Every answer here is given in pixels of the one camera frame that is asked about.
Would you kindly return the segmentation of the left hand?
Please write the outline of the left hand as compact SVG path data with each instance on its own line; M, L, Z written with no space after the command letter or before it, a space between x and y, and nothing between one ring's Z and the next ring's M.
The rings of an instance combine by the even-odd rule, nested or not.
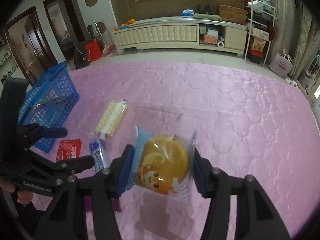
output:
M9 193L15 192L15 185L4 177L0 178L0 186ZM19 190L17 192L17 202L23 205L30 204L33 198L33 193L27 190Z

